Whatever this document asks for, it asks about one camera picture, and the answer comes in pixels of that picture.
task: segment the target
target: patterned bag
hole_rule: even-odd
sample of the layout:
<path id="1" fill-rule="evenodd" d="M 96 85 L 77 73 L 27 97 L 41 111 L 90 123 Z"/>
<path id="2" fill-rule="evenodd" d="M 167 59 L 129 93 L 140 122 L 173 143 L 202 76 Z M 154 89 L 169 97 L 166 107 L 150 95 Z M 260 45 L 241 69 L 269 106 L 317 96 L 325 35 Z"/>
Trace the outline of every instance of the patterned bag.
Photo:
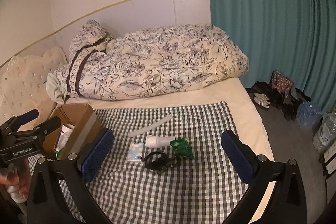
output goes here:
<path id="1" fill-rule="evenodd" d="M 294 82 L 287 76 L 283 75 L 281 72 L 273 70 L 269 85 L 277 92 L 285 93 L 285 96 L 287 97 L 288 93 L 294 86 Z"/>

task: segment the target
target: hand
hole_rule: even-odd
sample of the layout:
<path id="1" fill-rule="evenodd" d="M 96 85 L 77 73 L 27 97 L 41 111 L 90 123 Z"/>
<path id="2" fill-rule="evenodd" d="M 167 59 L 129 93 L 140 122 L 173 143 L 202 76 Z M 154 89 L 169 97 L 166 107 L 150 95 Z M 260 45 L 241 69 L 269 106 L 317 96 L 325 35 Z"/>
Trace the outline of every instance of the hand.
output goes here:
<path id="1" fill-rule="evenodd" d="M 30 183 L 32 177 L 29 173 L 29 161 L 28 159 L 24 159 L 23 161 L 23 168 L 19 175 L 16 174 L 14 171 L 7 171 L 7 178 L 6 176 L 0 174 L 0 185 L 8 185 L 8 186 L 15 186 L 19 185 L 18 192 L 24 198 L 28 198 Z"/>

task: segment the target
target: black cable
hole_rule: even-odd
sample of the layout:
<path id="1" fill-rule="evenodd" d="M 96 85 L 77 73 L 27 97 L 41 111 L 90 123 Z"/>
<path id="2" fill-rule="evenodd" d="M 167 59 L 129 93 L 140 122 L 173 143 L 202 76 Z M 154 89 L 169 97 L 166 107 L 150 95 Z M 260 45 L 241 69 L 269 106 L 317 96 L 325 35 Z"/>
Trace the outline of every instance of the black cable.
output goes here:
<path id="1" fill-rule="evenodd" d="M 176 160 L 177 163 L 175 162 L 175 159 L 170 159 L 166 153 L 161 151 L 154 151 L 149 153 L 143 159 L 143 163 L 147 169 L 157 171 L 157 173 L 160 175 L 161 173 L 164 173 L 169 167 L 173 168 L 177 166 L 180 159 L 176 158 Z"/>

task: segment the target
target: green plastic bag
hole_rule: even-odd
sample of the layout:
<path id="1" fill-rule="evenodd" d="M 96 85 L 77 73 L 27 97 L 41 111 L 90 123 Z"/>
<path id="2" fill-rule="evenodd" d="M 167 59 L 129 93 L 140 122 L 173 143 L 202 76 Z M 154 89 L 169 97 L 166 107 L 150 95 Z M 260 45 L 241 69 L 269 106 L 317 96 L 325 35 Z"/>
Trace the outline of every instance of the green plastic bag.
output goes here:
<path id="1" fill-rule="evenodd" d="M 170 145 L 173 147 L 174 157 L 185 157 L 191 160 L 195 158 L 193 152 L 191 151 L 190 144 L 185 138 L 171 141 Z"/>

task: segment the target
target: cardboard box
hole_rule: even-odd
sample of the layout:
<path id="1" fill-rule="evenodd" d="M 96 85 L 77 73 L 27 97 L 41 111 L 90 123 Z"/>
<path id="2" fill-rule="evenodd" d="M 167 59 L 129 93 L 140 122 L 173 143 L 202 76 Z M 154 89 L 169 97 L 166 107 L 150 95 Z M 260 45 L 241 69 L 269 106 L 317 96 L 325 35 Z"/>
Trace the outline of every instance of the cardboard box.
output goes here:
<path id="1" fill-rule="evenodd" d="M 101 122 L 96 113 L 89 104 L 68 104 L 57 108 L 53 116 L 58 116 L 63 123 L 69 123 L 75 126 L 70 138 L 63 148 L 60 159 L 65 159 L 70 153 L 78 153 L 84 145 L 94 140 L 97 134 L 102 130 Z M 43 155 L 51 160 L 56 160 L 53 150 L 59 130 L 45 137 L 43 142 Z"/>

